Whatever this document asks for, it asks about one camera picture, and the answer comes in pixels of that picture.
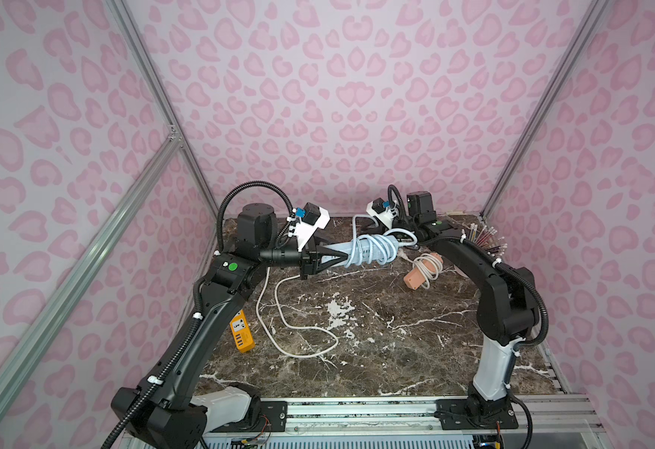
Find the pink power strip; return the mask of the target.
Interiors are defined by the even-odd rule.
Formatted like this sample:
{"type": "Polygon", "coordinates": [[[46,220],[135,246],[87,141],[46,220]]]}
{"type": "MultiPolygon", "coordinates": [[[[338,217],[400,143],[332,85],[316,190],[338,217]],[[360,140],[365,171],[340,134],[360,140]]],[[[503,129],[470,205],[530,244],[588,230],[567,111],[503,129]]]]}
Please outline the pink power strip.
{"type": "Polygon", "coordinates": [[[411,261],[412,269],[404,277],[406,286],[412,290],[429,289],[444,269],[443,258],[436,253],[426,253],[411,261]]]}

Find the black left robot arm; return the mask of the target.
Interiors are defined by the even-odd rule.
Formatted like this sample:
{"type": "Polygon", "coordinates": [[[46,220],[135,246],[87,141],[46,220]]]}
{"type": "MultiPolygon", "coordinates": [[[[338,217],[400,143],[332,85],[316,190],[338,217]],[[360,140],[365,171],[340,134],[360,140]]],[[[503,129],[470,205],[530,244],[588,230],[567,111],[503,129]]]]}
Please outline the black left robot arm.
{"type": "Polygon", "coordinates": [[[316,242],[314,234],[329,220],[329,212],[314,203],[294,207],[287,194],[268,181],[249,181],[226,195],[216,218],[217,254],[193,285],[192,314],[138,385],[115,394],[110,407],[119,421],[103,447],[113,447],[128,432],[156,448],[194,448],[205,443],[207,431],[229,427],[251,432],[269,425],[258,391],[249,385],[226,387],[211,394],[205,405],[194,404],[193,394],[223,333],[256,288],[267,284],[269,268],[298,267],[305,279],[346,260],[345,253],[316,242]],[[268,204],[248,204],[238,216],[234,243],[226,246],[226,210],[250,188],[280,196],[287,207],[286,222],[279,224],[268,204]]]}

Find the light blue power strip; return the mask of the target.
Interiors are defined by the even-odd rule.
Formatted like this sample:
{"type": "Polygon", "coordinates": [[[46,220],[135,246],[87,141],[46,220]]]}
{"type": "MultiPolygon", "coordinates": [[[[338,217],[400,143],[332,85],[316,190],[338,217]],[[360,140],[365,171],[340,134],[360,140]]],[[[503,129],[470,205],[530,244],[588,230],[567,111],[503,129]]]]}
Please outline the light blue power strip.
{"type": "Polygon", "coordinates": [[[387,265],[397,258],[400,249],[398,240],[393,236],[363,235],[349,242],[353,244],[351,257],[339,263],[345,268],[373,263],[387,265]]]}

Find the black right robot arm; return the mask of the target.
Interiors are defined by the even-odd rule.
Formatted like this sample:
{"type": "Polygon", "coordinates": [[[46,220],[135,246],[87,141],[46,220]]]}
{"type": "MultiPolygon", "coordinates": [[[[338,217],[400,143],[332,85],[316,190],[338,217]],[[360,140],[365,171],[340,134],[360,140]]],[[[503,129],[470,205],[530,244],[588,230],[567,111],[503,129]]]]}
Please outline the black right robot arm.
{"type": "Polygon", "coordinates": [[[466,230],[440,220],[429,192],[403,198],[391,184],[387,196],[397,208],[397,225],[414,232],[418,245],[453,263],[479,291],[476,319],[483,345],[468,400],[483,409],[509,402],[520,351],[540,345],[548,336],[548,309],[533,273],[511,267],[469,238],[466,230]]]}

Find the yellow power strip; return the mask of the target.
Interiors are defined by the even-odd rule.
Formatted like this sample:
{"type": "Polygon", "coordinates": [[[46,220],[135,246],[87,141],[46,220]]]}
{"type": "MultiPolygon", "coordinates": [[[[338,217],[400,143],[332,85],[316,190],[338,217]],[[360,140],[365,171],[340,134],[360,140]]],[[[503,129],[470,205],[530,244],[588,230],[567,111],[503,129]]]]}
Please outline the yellow power strip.
{"type": "Polygon", "coordinates": [[[253,334],[250,331],[244,310],[240,310],[230,322],[230,331],[237,349],[245,354],[255,348],[253,334]]]}

